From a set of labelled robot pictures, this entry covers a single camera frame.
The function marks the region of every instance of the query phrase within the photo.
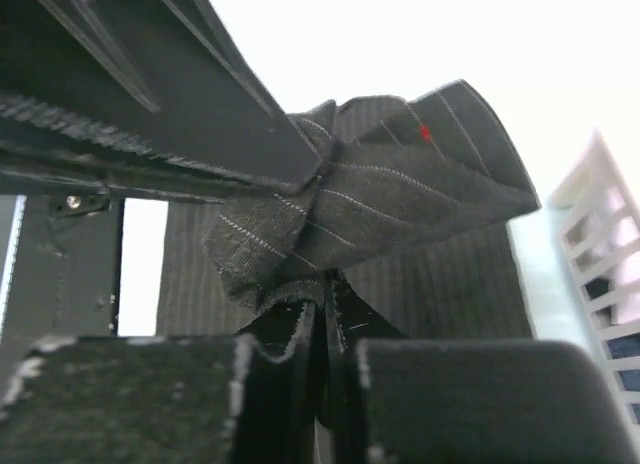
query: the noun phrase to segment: black metal frame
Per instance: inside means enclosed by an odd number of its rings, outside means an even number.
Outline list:
[[[0,192],[219,202],[315,177],[319,154],[208,0],[0,0],[0,15]]]
[[[117,333],[124,202],[29,196],[22,212],[7,273],[0,389],[43,335]]]

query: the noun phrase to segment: red thread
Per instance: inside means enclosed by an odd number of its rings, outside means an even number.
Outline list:
[[[433,140],[433,137],[431,137],[431,131],[424,124],[420,125],[420,134],[422,134],[422,138],[427,142],[430,142]]]

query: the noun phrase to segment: pinstripe fabric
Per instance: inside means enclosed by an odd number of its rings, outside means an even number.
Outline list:
[[[236,304],[255,306],[272,279],[342,267],[411,336],[530,335],[503,222],[538,203],[477,92],[458,81],[413,103],[329,101],[292,119],[333,162],[323,179],[222,212],[171,204],[158,333],[235,330],[251,319]]]

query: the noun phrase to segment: metal bracket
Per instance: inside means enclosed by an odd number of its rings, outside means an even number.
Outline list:
[[[84,216],[92,212],[109,209],[108,196],[52,196],[49,201],[49,216],[55,218]]]

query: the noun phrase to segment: folded fabric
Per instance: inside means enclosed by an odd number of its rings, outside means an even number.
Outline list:
[[[323,157],[316,178],[296,196],[227,200],[203,236],[227,297],[254,310],[281,283],[539,206],[504,127],[464,81],[414,102],[328,101],[290,118]]]

